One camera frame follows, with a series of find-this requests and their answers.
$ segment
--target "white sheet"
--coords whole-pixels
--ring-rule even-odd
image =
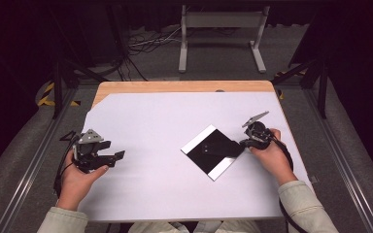
[[[213,124],[231,140],[246,139],[250,117],[282,131],[298,179],[308,181],[275,92],[111,94],[86,116],[111,147],[126,150],[92,187],[79,211],[93,221],[192,220],[281,216],[276,181],[245,150],[214,182],[181,152]]]

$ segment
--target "dark background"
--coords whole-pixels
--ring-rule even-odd
[[[35,95],[51,79],[57,51],[85,67],[119,62],[125,56],[125,46],[114,43],[104,7],[38,9],[38,15],[49,23],[45,27],[51,32],[48,40],[27,1],[0,1],[0,155],[36,113]],[[180,6],[114,11],[123,42],[129,27],[159,31],[178,24],[181,16]],[[311,22],[292,63],[323,54],[328,58],[329,77],[373,160],[373,1],[339,1],[324,9],[272,7],[267,24]]]

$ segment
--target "gray sleeve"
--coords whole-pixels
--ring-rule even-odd
[[[285,183],[278,189],[288,215],[307,232],[338,232],[321,202],[302,181]],[[297,232],[289,226],[289,232]]]
[[[38,233],[82,233],[85,232],[86,225],[86,214],[52,207],[47,212]]]

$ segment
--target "metal stand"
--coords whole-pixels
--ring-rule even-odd
[[[297,67],[284,73],[282,76],[271,81],[273,85],[281,83],[295,74],[308,69],[305,76],[300,81],[302,88],[312,88],[314,83],[320,78],[319,96],[318,96],[318,109],[320,111],[321,117],[326,118],[325,115],[325,97],[326,97],[326,87],[328,80],[328,68],[326,65],[326,60],[314,59],[307,61],[298,65]]]
[[[108,81],[102,76],[90,71],[89,69],[86,69],[85,67],[68,59],[60,57],[53,66],[55,111],[52,118],[57,118],[63,108],[62,80],[65,81],[67,88],[77,88],[79,85],[79,80],[74,74],[74,70],[78,70],[88,77],[99,81],[100,83]]]
[[[256,38],[250,41],[251,50],[259,73],[265,73],[265,65],[259,52],[259,42],[262,37],[269,7],[264,7],[262,12],[187,12],[183,5],[181,30],[182,43],[180,53],[180,73],[187,71],[187,28],[188,27],[254,27]]]

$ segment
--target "black cable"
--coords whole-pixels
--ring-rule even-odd
[[[62,155],[62,158],[59,162],[58,169],[56,171],[55,181],[53,182],[53,190],[56,193],[58,198],[59,198],[60,192],[62,190],[62,174],[66,169],[65,168],[64,170],[62,170],[62,166],[65,162],[66,155],[68,154],[71,147],[80,139],[80,137],[78,135],[75,135],[76,134],[75,131],[71,131],[71,132],[74,134],[74,136],[72,137],[71,141],[69,142],[68,147],[66,148],[65,152]]]
[[[65,168],[62,170],[62,172],[60,173],[60,176],[62,177],[63,173],[65,172],[65,170],[67,168],[69,168],[72,164],[74,164],[73,162],[71,162],[70,164],[68,164],[67,166],[65,166]]]
[[[292,162],[292,158],[290,156],[290,153],[287,149],[287,146],[281,142],[280,140],[278,140],[275,136],[273,137],[270,137],[270,139],[272,141],[275,142],[275,144],[277,144],[277,146],[283,151],[284,155],[286,156],[287,160],[288,160],[288,163],[289,163],[289,167],[290,167],[290,170],[293,171],[293,162]],[[281,202],[281,199],[279,200],[279,204],[280,204],[280,209],[281,209],[281,213],[283,214],[283,216],[285,217],[286,219],[286,225],[287,225],[287,232],[288,232],[288,224],[292,225],[293,228],[295,228],[298,232],[300,233],[307,233],[307,231],[305,231],[304,229],[302,229],[301,226],[299,226],[288,214],[287,210],[284,208],[284,205],[283,203]]]
[[[119,69],[117,69],[117,72],[118,72],[118,74],[119,74],[119,76],[120,76],[120,80],[121,80],[122,82],[126,81],[125,76],[123,75],[123,73],[122,73],[120,67],[119,67]]]
[[[178,28],[177,30],[173,32],[167,32],[166,34],[160,33],[159,36],[157,37],[156,37],[157,33],[154,33],[147,40],[130,44],[128,46],[128,49],[130,51],[135,51],[135,53],[130,53],[129,55],[138,55],[141,52],[149,53],[149,52],[156,50],[160,46],[169,44],[175,40],[175,39],[171,39],[171,37],[174,37],[174,38],[178,37],[179,30],[180,28]]]
[[[134,66],[135,70],[138,72],[138,74],[142,77],[142,79],[144,79],[145,81],[148,81],[147,78],[145,78],[141,72],[138,70],[138,67],[136,67],[135,63],[131,60],[131,58],[127,57],[127,59],[129,60],[129,62]]]
[[[125,59],[125,66],[126,66],[126,69],[128,70],[128,78],[129,78],[130,81],[132,81],[132,79],[131,79],[131,69],[129,69],[127,59]]]
[[[129,41],[128,41],[128,45],[134,45],[134,44],[138,44],[138,43],[142,43],[142,42],[145,42],[145,37],[142,36],[142,35],[132,35],[130,38],[129,38]]]
[[[105,233],[109,233],[109,231],[111,230],[111,226],[112,226],[112,224],[109,223],[109,224],[108,224],[108,227],[107,227],[107,231],[105,231]]]

